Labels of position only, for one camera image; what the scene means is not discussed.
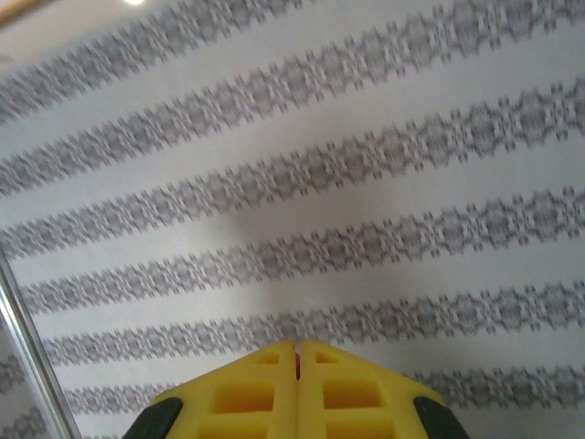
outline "black rubber edge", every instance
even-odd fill
[[[146,407],[122,439],[165,439],[183,409],[178,398],[167,398]]]
[[[429,439],[471,439],[451,410],[425,396],[414,399],[414,407]]]

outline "wallpaper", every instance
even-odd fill
[[[473,438],[582,437],[584,20],[183,0],[4,75],[0,247],[82,434],[316,337]]]
[[[45,420],[28,386],[0,316],[0,438],[48,438]]]

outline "gray ornamental stripe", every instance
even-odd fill
[[[357,227],[329,229],[261,241],[225,250],[177,256],[98,273],[60,278],[21,288],[33,314],[193,294],[207,288],[305,277],[401,259],[421,260],[444,253],[481,252],[484,246],[579,237],[585,228],[585,190],[565,187],[560,195],[536,192],[529,199],[500,198],[483,207],[443,209],[439,215],[385,219]]]
[[[585,373],[572,367],[553,370],[526,368],[471,369],[407,374],[438,391],[450,406],[485,408],[492,406],[549,408],[577,407],[585,402]],[[93,387],[65,391],[74,414],[138,413],[167,385]]]
[[[550,94],[526,91],[516,102],[500,99],[495,108],[482,104],[463,115],[454,110],[450,118],[437,115],[420,125],[389,126],[378,135],[315,146],[300,154],[279,155],[268,162],[21,223],[0,230],[0,247],[9,259],[56,252],[369,178],[421,171],[425,165],[447,166],[469,154],[482,158],[498,149],[511,151],[517,144],[543,144],[552,134],[558,139],[567,138],[570,131],[585,135],[581,108],[585,108],[585,80],[577,79],[567,91],[554,84]]]
[[[25,372],[14,355],[0,361],[0,395],[9,393],[16,385],[25,382]]]
[[[553,29],[555,20],[574,24],[585,19],[575,3],[473,3],[458,1],[433,16],[411,16],[397,26],[364,33],[358,40],[306,52],[280,66],[254,70],[248,77],[222,81],[202,92],[163,102],[115,122],[38,146],[0,162],[4,196],[149,155],[195,137],[210,135],[254,118],[267,118],[325,96],[402,77],[407,70],[429,68],[480,47],[496,49],[501,39],[528,38],[535,28]]]
[[[585,283],[542,289],[501,289],[439,300],[385,301],[277,316],[129,328],[43,340],[54,366],[128,359],[241,353],[282,339],[316,338],[344,344],[417,337],[473,336],[480,332],[539,331],[585,326]]]
[[[46,432],[47,426],[43,419],[43,415],[37,407],[34,407],[30,412],[16,418],[11,425],[0,430],[0,438],[33,438],[45,434]]]
[[[303,0],[183,0],[0,83],[0,125],[285,16]]]

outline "yellow plastic object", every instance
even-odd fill
[[[427,439],[412,400],[441,396],[416,381],[318,341],[301,341],[298,437]]]
[[[282,341],[159,395],[153,405],[183,402],[165,439],[431,437],[413,400],[443,404],[437,392],[318,341],[302,341],[300,355],[299,380],[295,345]]]
[[[294,342],[280,341],[156,397],[183,401],[166,439],[296,439]]]

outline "ceiling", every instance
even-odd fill
[[[0,28],[0,74],[116,22],[139,14],[153,3],[145,0],[133,6],[123,0],[56,0],[31,12],[7,27]],[[0,0],[0,8],[12,0]]]

